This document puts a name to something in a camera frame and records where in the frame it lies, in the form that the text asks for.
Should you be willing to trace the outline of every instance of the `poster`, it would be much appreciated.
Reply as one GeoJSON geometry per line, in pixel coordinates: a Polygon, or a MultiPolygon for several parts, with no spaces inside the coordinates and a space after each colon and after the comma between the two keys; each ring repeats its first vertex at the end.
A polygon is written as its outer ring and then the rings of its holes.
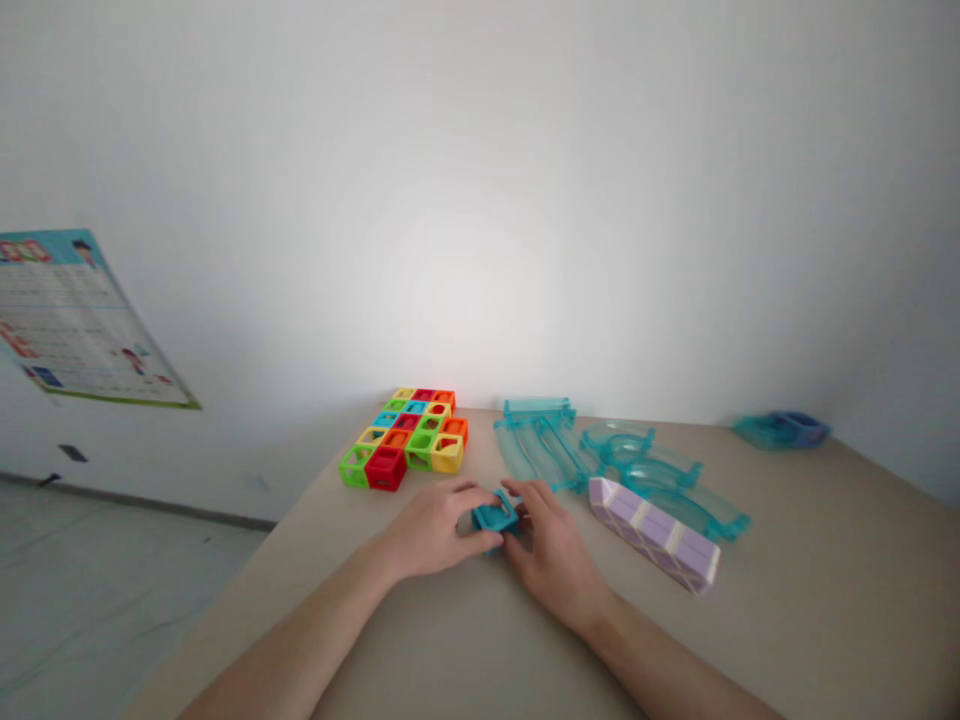
{"type": "Polygon", "coordinates": [[[200,409],[89,230],[0,233],[0,341],[44,392],[200,409]]]}

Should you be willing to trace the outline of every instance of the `floor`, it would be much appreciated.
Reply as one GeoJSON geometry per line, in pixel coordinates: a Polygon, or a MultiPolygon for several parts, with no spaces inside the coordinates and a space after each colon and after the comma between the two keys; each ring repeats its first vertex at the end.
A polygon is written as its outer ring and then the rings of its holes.
{"type": "Polygon", "coordinates": [[[265,537],[0,481],[0,720],[117,717],[265,537]]]}

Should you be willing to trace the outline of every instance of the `forearm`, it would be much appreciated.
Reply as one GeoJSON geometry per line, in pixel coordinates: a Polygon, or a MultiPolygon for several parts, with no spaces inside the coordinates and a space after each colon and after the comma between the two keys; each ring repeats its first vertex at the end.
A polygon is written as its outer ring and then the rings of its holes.
{"type": "Polygon", "coordinates": [[[616,595],[578,633],[651,720],[780,718],[616,595]]]}
{"type": "Polygon", "coordinates": [[[385,567],[376,543],[361,547],[227,668],[181,720],[309,718],[396,581],[385,567]]]}

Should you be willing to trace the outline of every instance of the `beige table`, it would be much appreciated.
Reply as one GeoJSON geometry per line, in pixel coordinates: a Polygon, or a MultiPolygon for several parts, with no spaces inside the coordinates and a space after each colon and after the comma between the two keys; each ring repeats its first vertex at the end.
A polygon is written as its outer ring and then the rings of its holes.
{"type": "MultiPolygon", "coordinates": [[[[458,415],[470,420],[462,474],[493,488],[506,472],[492,430],[499,415],[458,415]]],[[[754,524],[724,546],[716,584],[696,598],[596,521],[586,498],[562,495],[618,592],[787,717],[947,716],[960,659],[956,511],[835,441],[765,454],[729,429],[657,428],[663,443],[702,460],[703,484],[754,524]]],[[[344,487],[331,463],[127,717],[175,717],[436,477],[409,472],[397,494],[358,490],[344,487]]],[[[614,678],[527,597],[502,557],[392,592],[319,711],[357,720],[637,716],[614,678]]]]}

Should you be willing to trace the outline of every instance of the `toy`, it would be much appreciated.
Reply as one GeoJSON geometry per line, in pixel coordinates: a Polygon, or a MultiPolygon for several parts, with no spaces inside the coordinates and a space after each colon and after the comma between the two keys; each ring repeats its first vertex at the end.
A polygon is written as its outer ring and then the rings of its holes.
{"type": "Polygon", "coordinates": [[[396,492],[408,468],[460,472],[468,423],[456,406],[452,390],[399,388],[340,462],[344,484],[396,492]]]}
{"type": "MultiPolygon", "coordinates": [[[[493,494],[500,498],[500,506],[481,505],[470,511],[474,529],[500,533],[511,532],[516,535],[520,528],[520,518],[517,516],[517,511],[514,510],[502,489],[498,488],[493,494]]],[[[488,550],[487,555],[492,555],[497,549],[488,550]]]]}
{"type": "Polygon", "coordinates": [[[760,450],[770,452],[792,449],[814,449],[829,437],[829,425],[796,411],[773,412],[745,417],[733,431],[760,450]]]}
{"type": "Polygon", "coordinates": [[[590,478],[597,518],[695,595],[713,585],[720,548],[622,485],[590,478]]]}
{"type": "Polygon", "coordinates": [[[554,492],[582,493],[591,477],[615,471],[618,481],[710,540],[735,540],[750,518],[699,485],[703,464],[653,442],[653,428],[604,420],[573,437],[576,410],[568,398],[509,399],[494,432],[517,480],[541,479],[554,492]]]}

